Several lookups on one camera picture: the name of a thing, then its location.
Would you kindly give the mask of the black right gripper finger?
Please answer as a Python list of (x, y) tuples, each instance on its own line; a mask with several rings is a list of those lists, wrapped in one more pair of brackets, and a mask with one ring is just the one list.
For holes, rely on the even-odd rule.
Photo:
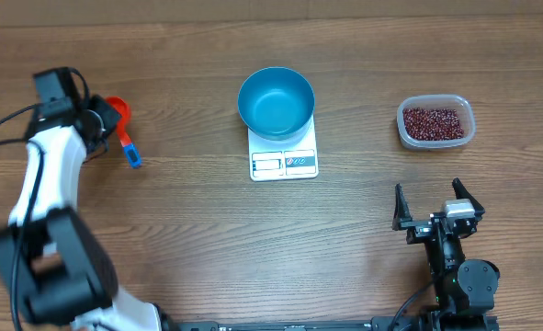
[(474, 215), (476, 217), (481, 217), (485, 213), (485, 209), (483, 208), (483, 206), (467, 191), (467, 189), (458, 177), (455, 177), (453, 179), (452, 187), (454, 189), (457, 200), (469, 200), (474, 209)]
[(395, 186), (395, 208), (392, 219), (392, 229), (394, 231), (405, 230), (412, 221), (413, 217), (410, 214), (407, 201), (403, 196), (402, 185), (398, 183)]

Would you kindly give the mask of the red measuring scoop blue handle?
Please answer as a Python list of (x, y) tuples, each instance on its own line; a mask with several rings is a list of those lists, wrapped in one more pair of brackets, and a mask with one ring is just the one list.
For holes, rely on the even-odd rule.
[(123, 148), (130, 166), (132, 168), (141, 167), (141, 156), (127, 132), (127, 126), (131, 119), (130, 106), (120, 97), (107, 97), (106, 102), (120, 115), (120, 119), (116, 126), (116, 134), (119, 137), (120, 145)]

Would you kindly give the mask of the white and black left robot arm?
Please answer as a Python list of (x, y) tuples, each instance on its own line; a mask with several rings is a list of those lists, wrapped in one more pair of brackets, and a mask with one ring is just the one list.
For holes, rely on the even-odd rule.
[(0, 229), (0, 279), (14, 328), (176, 330), (158, 305), (119, 285), (111, 259), (77, 213), (82, 165), (125, 123), (85, 81), (74, 81), (80, 76), (73, 67), (33, 76), (39, 101), (28, 106), (32, 116), (19, 138), (28, 151), (24, 183)]

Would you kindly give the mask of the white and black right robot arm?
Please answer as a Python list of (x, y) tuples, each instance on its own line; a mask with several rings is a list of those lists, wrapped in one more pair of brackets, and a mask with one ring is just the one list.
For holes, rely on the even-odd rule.
[[(431, 280), (406, 300), (388, 326), (389, 330), (497, 330), (497, 319), (487, 313), (494, 308), (494, 294), (501, 277), (490, 261), (465, 258), (461, 241), (477, 232), (485, 209), (456, 177), (455, 198), (427, 220), (413, 219), (402, 186), (395, 186), (394, 231), (406, 233), (409, 245), (424, 245)], [(436, 305), (417, 316), (402, 314), (424, 292), (433, 288)]]

